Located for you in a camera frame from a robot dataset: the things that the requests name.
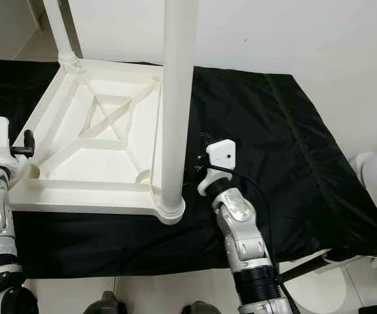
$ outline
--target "white pole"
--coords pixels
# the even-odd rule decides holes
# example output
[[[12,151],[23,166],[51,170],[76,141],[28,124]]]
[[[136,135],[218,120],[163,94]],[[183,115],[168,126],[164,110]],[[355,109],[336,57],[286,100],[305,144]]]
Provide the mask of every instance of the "white pole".
[[[189,125],[198,0],[166,0],[160,206],[183,211],[181,197]]]
[[[45,4],[47,17],[49,19],[50,27],[52,28],[56,46],[58,47],[59,62],[75,63],[77,57],[73,53],[71,44],[69,43],[58,0],[43,0],[43,3]]]

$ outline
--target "black fabric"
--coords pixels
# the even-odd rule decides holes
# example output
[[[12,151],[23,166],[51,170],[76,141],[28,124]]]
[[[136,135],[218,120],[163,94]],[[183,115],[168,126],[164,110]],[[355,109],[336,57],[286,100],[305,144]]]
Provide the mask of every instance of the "black fabric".
[[[10,144],[59,69],[57,62],[0,60],[0,116],[10,120]]]
[[[57,68],[0,61],[0,114],[17,121],[12,138]],[[277,260],[325,248],[377,254],[377,210],[292,76],[197,67],[188,128],[187,208],[180,223],[166,226],[148,216],[14,213],[27,276],[156,275],[227,267],[215,214],[196,191],[200,132],[236,142],[236,171],[254,178],[270,202]],[[234,177],[232,182],[255,206],[268,241],[263,200],[247,181]]]

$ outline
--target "white floor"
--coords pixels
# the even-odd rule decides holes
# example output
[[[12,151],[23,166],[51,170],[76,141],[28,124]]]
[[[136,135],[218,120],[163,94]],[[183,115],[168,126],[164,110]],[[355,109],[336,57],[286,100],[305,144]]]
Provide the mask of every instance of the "white floor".
[[[81,55],[72,19],[65,13],[65,21],[74,51]],[[48,26],[41,18],[41,29],[30,38],[17,60],[56,61],[58,53]],[[377,269],[369,266],[369,259],[352,262],[343,270],[347,284],[346,301],[335,313],[357,313],[361,306],[377,304]],[[238,298],[228,270],[206,270],[156,277],[102,277],[85,279],[29,280],[26,285],[39,299],[41,314],[82,313],[98,300],[104,290],[114,290],[128,305],[130,314],[180,313],[184,305],[196,300],[210,302],[222,314],[236,313]],[[315,287],[302,287],[304,294]]]

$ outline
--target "black cable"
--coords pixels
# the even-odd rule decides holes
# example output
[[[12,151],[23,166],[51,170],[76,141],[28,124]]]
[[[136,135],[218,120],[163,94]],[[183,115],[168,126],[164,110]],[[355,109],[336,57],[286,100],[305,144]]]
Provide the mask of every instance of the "black cable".
[[[241,178],[247,180],[249,183],[251,183],[251,185],[253,185],[257,189],[257,191],[259,192],[259,194],[261,196],[261,199],[262,199],[262,201],[264,203],[264,206],[266,207],[266,210],[267,210],[267,217],[268,217],[268,241],[270,242],[270,260],[272,261],[272,264],[273,264],[274,275],[275,275],[275,277],[277,279],[279,279],[279,267],[278,267],[278,263],[276,262],[276,250],[274,248],[274,242],[273,242],[272,213],[271,213],[270,204],[268,203],[266,195],[261,190],[261,188],[259,187],[259,185],[252,178],[248,177],[247,175],[243,175],[242,173],[239,173],[237,171],[234,171],[234,170],[231,170],[231,169],[228,169],[228,168],[223,168],[223,167],[215,166],[215,165],[212,165],[211,163],[208,163],[206,165],[206,167],[210,168],[210,169],[219,170],[219,171],[222,171],[222,172],[227,172],[227,173],[230,173],[232,175],[236,175],[238,177],[241,177]],[[300,314],[300,311],[299,311],[298,307],[296,306],[295,301],[293,300],[291,294],[286,289],[285,284],[284,283],[279,283],[279,286],[282,289],[283,293],[286,295],[286,298],[287,298],[287,300],[290,303],[290,306],[291,306],[293,314]]]

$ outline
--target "white wall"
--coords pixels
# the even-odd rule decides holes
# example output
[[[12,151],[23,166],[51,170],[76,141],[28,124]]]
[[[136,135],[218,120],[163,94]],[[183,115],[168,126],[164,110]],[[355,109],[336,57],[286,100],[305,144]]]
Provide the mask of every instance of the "white wall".
[[[0,0],[0,59],[13,59],[36,29],[27,0]]]
[[[84,58],[162,62],[164,0],[69,0]],[[196,64],[290,73],[346,156],[377,149],[377,0],[200,0]]]

